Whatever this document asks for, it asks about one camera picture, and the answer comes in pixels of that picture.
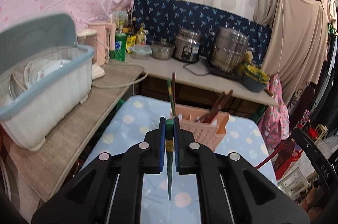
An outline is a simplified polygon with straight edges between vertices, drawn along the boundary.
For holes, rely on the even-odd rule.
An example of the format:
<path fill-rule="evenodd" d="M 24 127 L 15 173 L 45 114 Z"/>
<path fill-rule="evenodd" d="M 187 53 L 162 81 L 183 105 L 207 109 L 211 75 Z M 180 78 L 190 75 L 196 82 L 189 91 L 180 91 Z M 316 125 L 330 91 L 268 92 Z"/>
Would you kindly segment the brown chopstick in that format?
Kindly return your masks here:
<path fill-rule="evenodd" d="M 201 122 L 201 123 L 210 123 L 213 119 L 215 114 L 219 111 L 219 108 L 221 106 L 222 101 L 225 98 L 225 93 L 222 92 L 219 96 L 216 102 L 214 103 L 213 107 L 210 109 L 209 112 L 205 113 L 203 116 L 198 117 L 195 122 Z"/>

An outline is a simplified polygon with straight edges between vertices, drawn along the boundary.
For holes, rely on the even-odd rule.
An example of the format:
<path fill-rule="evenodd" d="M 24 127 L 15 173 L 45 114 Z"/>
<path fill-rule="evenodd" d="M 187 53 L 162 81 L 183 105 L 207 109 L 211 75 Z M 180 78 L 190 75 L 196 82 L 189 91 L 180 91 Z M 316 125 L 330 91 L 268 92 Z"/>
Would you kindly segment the pink floral garment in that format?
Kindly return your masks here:
<path fill-rule="evenodd" d="M 282 97 L 282 85 L 278 75 L 271 78 L 267 89 L 273 94 L 277 106 L 269 106 L 258 123 L 267 154 L 271 154 L 281 141 L 290 135 L 289 113 Z"/>

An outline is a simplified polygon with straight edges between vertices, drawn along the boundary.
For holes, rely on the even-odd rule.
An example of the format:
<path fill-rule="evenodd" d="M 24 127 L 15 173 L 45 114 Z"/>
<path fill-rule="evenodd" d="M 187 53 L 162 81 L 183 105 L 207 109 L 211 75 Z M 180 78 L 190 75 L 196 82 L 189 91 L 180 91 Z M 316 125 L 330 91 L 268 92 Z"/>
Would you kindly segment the white blender jar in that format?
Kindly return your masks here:
<path fill-rule="evenodd" d="M 86 46 L 92 54 L 92 80 L 102 78 L 105 75 L 104 65 L 106 64 L 106 47 L 98 40 L 98 30 L 82 29 L 77 32 L 77 42 Z"/>

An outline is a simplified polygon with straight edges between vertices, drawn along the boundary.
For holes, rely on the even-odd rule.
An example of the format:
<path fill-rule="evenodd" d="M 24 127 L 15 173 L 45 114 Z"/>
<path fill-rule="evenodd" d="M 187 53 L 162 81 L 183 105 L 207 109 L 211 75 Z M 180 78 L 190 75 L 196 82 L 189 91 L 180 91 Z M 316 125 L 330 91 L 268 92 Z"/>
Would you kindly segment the blue and yellow stacked basins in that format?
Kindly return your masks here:
<path fill-rule="evenodd" d="M 241 77 L 242 85 L 255 93 L 263 91 L 270 80 L 265 72 L 248 64 L 240 64 L 237 66 L 236 72 Z"/>

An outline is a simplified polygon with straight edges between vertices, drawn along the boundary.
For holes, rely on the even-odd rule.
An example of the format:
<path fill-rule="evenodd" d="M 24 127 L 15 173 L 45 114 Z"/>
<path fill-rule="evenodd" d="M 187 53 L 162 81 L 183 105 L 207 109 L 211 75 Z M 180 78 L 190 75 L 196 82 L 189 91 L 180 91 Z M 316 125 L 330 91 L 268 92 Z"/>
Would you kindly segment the red chopstick black band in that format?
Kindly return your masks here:
<path fill-rule="evenodd" d="M 258 164 L 257 166 L 255 166 L 255 169 L 258 170 L 262 166 L 264 166 L 273 157 L 275 157 L 280 151 L 282 151 L 288 143 L 289 143 L 289 140 L 281 141 L 279 143 L 279 145 L 276 147 L 276 149 L 266 159 L 264 159 L 260 164 Z"/>

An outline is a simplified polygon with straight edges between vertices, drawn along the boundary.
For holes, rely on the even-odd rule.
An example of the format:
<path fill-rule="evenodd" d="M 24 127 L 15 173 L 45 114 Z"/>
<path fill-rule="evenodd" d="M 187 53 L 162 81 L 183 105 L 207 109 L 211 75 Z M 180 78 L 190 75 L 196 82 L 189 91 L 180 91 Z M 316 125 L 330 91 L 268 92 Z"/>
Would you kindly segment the stainless steel steamer pot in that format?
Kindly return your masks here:
<path fill-rule="evenodd" d="M 224 72 L 232 72 L 242 61 L 248 42 L 249 38 L 243 33 L 219 27 L 215 34 L 211 64 Z"/>

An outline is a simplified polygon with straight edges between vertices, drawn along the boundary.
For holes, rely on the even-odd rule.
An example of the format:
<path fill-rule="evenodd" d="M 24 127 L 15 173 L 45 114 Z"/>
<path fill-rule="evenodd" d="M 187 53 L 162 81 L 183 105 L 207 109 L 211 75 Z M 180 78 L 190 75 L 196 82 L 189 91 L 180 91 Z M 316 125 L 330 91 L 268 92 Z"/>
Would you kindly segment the pink electric kettle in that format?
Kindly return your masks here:
<path fill-rule="evenodd" d="M 88 28 L 97 30 L 96 58 L 101 67 L 109 61 L 108 55 L 114 51 L 116 24 L 108 21 L 94 21 L 88 24 Z"/>

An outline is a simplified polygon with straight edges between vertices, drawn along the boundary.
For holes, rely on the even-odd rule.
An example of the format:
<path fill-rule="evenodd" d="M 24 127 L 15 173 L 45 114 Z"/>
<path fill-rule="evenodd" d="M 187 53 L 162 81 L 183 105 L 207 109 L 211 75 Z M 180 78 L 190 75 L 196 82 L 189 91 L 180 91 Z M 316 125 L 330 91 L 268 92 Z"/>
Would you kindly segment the navy floral cloth backsplash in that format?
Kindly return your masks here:
<path fill-rule="evenodd" d="M 135 0 L 132 11 L 136 27 L 142 25 L 148 31 L 147 42 L 164 38 L 171 44 L 180 28 L 190 29 L 202 35 L 202 54 L 211 52 L 214 37 L 219 27 L 235 29 L 248 37 L 252 49 L 253 64 L 261 66 L 265 57 L 271 30 L 263 25 L 220 9 L 178 0 Z"/>

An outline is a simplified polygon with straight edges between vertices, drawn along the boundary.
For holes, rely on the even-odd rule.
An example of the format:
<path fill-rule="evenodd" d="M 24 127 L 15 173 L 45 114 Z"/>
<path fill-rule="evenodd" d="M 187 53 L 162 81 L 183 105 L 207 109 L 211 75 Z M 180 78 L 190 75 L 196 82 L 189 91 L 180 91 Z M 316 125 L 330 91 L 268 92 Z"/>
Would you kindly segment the silver rice cooker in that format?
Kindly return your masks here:
<path fill-rule="evenodd" d="M 200 49 L 203 44 L 202 34 L 186 28 L 180 28 L 175 37 L 172 57 L 185 63 L 199 61 Z"/>

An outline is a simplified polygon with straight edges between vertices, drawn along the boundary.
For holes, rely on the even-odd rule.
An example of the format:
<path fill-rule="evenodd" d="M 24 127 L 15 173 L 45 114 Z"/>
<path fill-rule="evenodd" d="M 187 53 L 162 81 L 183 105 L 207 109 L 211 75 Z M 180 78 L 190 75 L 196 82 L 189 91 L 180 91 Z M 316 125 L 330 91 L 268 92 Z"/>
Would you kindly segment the pink perforated utensil holder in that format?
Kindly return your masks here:
<path fill-rule="evenodd" d="M 186 105 L 175 106 L 175 113 L 179 117 L 180 128 L 190 131 L 196 142 L 210 148 L 213 152 L 223 141 L 227 134 L 226 125 L 230 119 L 227 112 L 218 112 L 211 123 L 196 122 L 197 119 L 208 113 L 207 109 L 189 107 Z"/>

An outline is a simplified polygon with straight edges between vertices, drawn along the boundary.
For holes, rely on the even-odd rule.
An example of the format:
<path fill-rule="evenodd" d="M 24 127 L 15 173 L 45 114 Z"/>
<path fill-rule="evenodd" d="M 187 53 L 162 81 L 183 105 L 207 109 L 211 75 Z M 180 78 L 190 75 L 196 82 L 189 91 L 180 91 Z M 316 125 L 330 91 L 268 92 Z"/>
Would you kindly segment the white dish drainer with lid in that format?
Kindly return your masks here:
<path fill-rule="evenodd" d="M 1 31 L 1 126 L 15 144 L 36 151 L 92 86 L 91 52 L 77 42 L 66 13 Z"/>

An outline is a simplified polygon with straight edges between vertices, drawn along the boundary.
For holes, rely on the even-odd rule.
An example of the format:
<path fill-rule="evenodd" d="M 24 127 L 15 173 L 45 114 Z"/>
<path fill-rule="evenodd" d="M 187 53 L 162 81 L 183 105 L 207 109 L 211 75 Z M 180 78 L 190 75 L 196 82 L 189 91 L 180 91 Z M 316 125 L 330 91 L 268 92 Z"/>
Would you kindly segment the green detergent bottle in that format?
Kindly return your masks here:
<path fill-rule="evenodd" d="M 127 34 L 123 32 L 123 22 L 119 22 L 118 30 L 114 36 L 114 50 L 110 50 L 110 58 L 125 61 L 126 59 Z"/>

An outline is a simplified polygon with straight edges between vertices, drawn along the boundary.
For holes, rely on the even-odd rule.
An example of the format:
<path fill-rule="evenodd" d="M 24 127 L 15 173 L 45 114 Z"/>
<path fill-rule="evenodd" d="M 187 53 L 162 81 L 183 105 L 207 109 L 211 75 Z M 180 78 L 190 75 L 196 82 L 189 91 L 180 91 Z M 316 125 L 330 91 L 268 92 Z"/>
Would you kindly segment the black induction cooker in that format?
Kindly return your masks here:
<path fill-rule="evenodd" d="M 227 72 L 227 71 L 224 71 L 216 67 L 214 64 L 211 63 L 211 60 L 208 57 L 206 58 L 206 65 L 207 65 L 207 69 L 209 70 L 209 73 L 212 75 L 219 76 L 219 77 L 232 80 L 232 81 L 236 81 L 236 82 L 241 81 L 241 77 L 238 74 L 236 74 L 233 71 Z"/>

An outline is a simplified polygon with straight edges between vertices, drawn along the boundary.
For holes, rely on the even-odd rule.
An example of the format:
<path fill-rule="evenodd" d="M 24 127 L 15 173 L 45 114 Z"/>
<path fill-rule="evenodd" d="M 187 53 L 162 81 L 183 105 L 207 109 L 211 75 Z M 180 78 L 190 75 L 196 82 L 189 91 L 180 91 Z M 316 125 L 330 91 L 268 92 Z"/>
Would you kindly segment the clear plastic food container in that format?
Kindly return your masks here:
<path fill-rule="evenodd" d="M 131 57 L 133 59 L 148 60 L 152 55 L 150 45 L 136 44 L 132 47 Z"/>

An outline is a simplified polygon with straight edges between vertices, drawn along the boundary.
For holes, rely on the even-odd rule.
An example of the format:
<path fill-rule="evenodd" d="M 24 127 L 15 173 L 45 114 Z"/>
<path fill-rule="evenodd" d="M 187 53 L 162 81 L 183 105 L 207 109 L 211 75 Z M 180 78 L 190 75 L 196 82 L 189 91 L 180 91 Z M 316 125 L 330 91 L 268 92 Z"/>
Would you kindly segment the red plastic stool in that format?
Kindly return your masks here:
<path fill-rule="evenodd" d="M 280 180 L 304 152 L 312 152 L 315 149 L 317 147 L 308 133 L 300 127 L 294 128 L 290 136 L 274 149 L 277 152 L 277 159 L 273 163 L 276 179 Z"/>

